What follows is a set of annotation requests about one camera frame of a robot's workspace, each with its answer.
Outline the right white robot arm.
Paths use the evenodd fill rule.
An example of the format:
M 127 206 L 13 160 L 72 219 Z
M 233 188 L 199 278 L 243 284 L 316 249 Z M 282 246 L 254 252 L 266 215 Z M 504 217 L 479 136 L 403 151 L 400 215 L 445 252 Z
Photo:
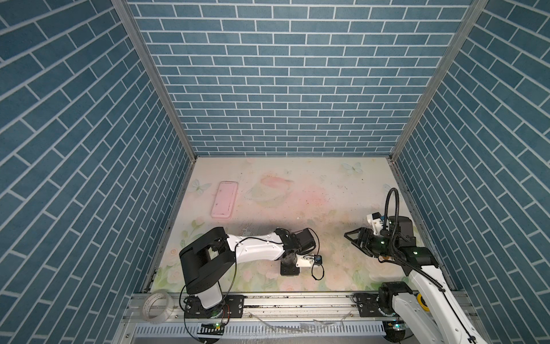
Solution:
M 408 282 L 382 283 L 378 308 L 400 318 L 419 343 L 485 343 L 451 292 L 435 256 L 417 245 L 411 219 L 373 213 L 367 227 L 344 237 L 379 263 L 399 266 L 408 277 Z

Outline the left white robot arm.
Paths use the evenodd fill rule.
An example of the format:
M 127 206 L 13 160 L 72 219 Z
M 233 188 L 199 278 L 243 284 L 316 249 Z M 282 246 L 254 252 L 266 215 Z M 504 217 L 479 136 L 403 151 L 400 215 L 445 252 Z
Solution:
M 221 226 L 206 232 L 179 252 L 187 294 L 204 310 L 218 308 L 229 295 L 220 279 L 241 263 L 280 263 L 280 274 L 293 277 L 302 269 L 322 266 L 319 237 L 310 228 L 298 232 L 277 228 L 263 236 L 227 234 Z

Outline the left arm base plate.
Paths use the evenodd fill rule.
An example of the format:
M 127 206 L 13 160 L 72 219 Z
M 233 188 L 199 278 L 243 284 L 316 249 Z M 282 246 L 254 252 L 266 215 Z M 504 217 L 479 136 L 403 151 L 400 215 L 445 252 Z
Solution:
M 212 308 L 204 308 L 196 296 L 187 296 L 182 299 L 186 318 L 191 319 L 212 319 L 212 318 L 242 318 L 245 297 L 243 295 L 229 295 L 218 305 Z

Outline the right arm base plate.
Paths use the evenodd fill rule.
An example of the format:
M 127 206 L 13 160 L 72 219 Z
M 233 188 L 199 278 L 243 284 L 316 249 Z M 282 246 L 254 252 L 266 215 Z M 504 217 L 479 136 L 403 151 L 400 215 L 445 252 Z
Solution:
M 361 318 L 385 317 L 380 311 L 377 293 L 357 292 L 352 294 L 351 299 L 356 305 Z

